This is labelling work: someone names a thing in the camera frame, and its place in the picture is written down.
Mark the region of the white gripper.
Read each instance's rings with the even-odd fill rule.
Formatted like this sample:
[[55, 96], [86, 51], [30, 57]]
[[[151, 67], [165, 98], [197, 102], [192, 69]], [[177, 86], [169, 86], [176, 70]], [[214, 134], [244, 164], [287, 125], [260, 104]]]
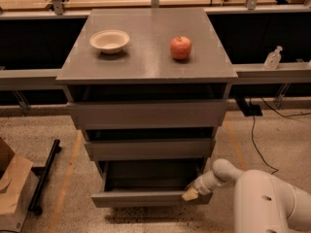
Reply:
[[190, 201], [197, 199], [198, 195], [207, 195], [212, 192], [214, 184], [214, 174], [207, 172], [190, 183], [188, 190], [182, 195], [182, 198], [185, 201]]

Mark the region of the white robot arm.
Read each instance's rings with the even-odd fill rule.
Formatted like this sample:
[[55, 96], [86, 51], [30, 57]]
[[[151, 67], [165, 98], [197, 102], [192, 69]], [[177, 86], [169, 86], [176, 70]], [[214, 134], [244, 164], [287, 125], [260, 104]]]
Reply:
[[183, 194], [186, 201], [234, 186], [234, 233], [290, 233], [311, 230], [311, 194], [260, 170], [242, 171], [225, 159]]

